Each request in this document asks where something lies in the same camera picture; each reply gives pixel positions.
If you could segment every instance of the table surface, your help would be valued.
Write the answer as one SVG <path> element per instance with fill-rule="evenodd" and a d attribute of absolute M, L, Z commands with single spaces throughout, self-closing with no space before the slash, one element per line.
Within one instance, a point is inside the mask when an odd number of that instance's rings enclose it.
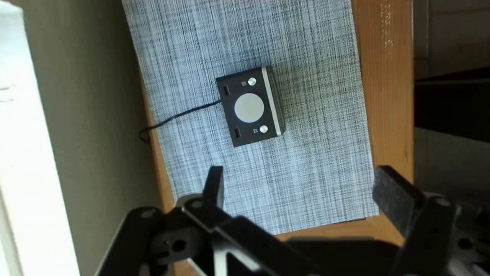
<path fill-rule="evenodd" d="M 411 0 L 352 0 L 357 45 L 365 86 L 368 128 L 374 165 L 389 165 L 414 181 L 414 54 Z M 161 204 L 166 212 L 175 201 L 156 137 L 152 137 Z M 403 238 L 383 217 L 316 227 L 291 237 L 371 237 L 394 244 Z"/>

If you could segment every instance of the gray placemat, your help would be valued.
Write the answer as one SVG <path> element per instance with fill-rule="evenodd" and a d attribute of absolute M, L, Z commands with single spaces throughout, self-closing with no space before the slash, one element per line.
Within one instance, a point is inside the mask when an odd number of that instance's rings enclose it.
<path fill-rule="evenodd" d="M 280 138 L 233 148 L 222 106 L 158 129 L 175 197 L 225 168 L 225 211 L 273 234 L 377 215 L 351 0 L 124 0 L 156 122 L 219 99 L 215 79 L 273 66 Z"/>

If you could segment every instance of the fabric mat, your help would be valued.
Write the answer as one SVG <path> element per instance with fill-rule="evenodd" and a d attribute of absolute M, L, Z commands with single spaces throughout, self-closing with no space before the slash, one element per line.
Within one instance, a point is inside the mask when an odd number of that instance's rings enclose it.
<path fill-rule="evenodd" d="M 273 234 L 377 215 L 351 0 L 124 0 L 155 122 L 273 66 L 287 132 L 233 148 L 222 106 L 158 129 L 175 197 L 225 168 L 225 211 Z"/>

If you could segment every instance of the white wall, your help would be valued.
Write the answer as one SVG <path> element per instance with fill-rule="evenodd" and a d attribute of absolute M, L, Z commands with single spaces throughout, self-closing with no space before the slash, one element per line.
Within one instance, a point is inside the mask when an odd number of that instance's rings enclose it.
<path fill-rule="evenodd" d="M 94 275 L 124 214 L 158 204 L 150 149 L 138 142 L 146 122 L 123 7 L 13 4 L 25 10 L 81 275 Z"/>

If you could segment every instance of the dark floor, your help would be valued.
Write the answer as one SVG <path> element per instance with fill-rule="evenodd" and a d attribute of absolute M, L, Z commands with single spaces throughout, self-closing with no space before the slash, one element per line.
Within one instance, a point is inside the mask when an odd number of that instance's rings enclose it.
<path fill-rule="evenodd" d="M 414 30 L 417 79 L 490 66 L 489 0 L 415 0 Z M 489 206 L 490 145 L 417 129 L 415 183 Z"/>

